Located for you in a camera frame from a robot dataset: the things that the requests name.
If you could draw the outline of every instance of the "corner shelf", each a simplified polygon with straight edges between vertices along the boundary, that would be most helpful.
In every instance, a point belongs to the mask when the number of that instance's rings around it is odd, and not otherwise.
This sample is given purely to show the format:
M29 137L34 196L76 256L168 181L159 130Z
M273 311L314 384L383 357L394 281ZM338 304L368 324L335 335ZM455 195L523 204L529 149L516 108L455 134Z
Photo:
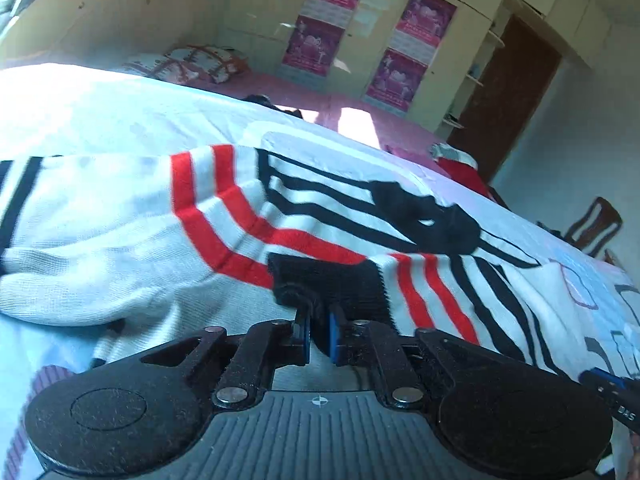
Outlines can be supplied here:
M475 77L473 77L471 74L467 74L465 75L465 77L467 79L469 79L470 81L473 81L475 84L477 84L478 86L484 86L484 83L481 83L480 81L478 81L478 79L476 79Z
M459 122L454 121L452 119L445 118L445 119L442 120L442 122L445 123L445 124L448 124L449 126L453 126L454 128L457 128L459 130L463 130L464 129L464 126L462 124L460 124Z
M487 31L487 36L488 36L489 38L491 38L491 39L492 39L492 41L494 41L495 43L497 43L499 48L504 47L504 41L503 41L503 40L502 40L502 38L501 38L500 36L498 36L494 31L492 31L492 30L488 30L488 31Z

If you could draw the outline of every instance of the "bed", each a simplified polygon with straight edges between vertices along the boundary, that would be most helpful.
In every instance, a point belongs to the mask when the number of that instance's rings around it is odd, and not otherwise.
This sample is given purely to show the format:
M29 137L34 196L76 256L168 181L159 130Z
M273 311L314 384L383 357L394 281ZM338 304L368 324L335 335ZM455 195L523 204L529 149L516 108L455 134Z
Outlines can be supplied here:
M568 367L608 367L619 376L640 376L640 296L628 276L442 174L379 149L399 139L408 148L419 143L425 149L435 139L425 139L424 130L380 120L361 103L318 100L317 94L288 83L274 86L268 76L254 76L250 84L231 81L221 85L220 92L236 97L268 94L277 105L301 108L309 122L210 91L121 73L26 66L0 72L2 158L163 156L231 143L269 150L347 178L397 182L406 192L433 196L442 206L459 205L497 240L518 246L562 278L571 305L564 304L564 311L546 307L541 315L551 330L548 340L574 359ZM0 193L2 206L7 200L6 193ZM17 319L5 303L0 302L0 308L3 479L33 479L40 466L20 432L20 417L30 392L42 387L43 375L38 373L45 369L49 380L55 380L67 373L60 370L86 370L104 327L46 326ZM408 323L402 329L412 327L415 324ZM628 430L619 424L612 445L616 469L624 474L631 448Z

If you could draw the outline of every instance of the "wooden door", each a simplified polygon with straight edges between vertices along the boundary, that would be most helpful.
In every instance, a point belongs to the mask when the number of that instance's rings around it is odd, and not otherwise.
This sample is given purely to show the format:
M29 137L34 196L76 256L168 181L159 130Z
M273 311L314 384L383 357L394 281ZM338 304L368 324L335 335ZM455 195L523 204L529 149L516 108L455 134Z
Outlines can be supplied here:
M447 142L478 162L480 177L489 182L523 131L562 59L518 18L509 20L478 86L460 115L464 129Z

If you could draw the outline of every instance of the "ribbed gray surface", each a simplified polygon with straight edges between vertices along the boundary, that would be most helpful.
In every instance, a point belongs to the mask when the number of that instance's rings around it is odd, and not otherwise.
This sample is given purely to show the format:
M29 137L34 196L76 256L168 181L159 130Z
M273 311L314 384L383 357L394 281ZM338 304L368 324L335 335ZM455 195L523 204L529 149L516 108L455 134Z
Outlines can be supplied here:
M321 406L314 398L324 397ZM63 479L56 473L46 480ZM214 418L178 460L140 480L489 480L444 449L414 413L373 392L268 392Z

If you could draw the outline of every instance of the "purple striped fabric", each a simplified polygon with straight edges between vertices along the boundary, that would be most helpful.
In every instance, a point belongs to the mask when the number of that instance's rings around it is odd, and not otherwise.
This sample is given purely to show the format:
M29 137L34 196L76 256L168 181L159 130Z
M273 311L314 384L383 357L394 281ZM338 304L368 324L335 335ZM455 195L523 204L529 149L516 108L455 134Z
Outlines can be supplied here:
M27 401L22 407L20 414L20 423L15 430L14 437L11 439L9 449L6 452L4 459L4 467L2 468L2 480L18 480L20 476L20 465L22 464L22 457L29 445L27 440L27 432L24 429L24 413L29 403L33 400L37 394L44 390L47 386L53 383L57 383L62 379L75 375L73 372L66 368L54 365L47 365L42 367L38 373L36 373L33 381L31 381L31 391L27 396Z

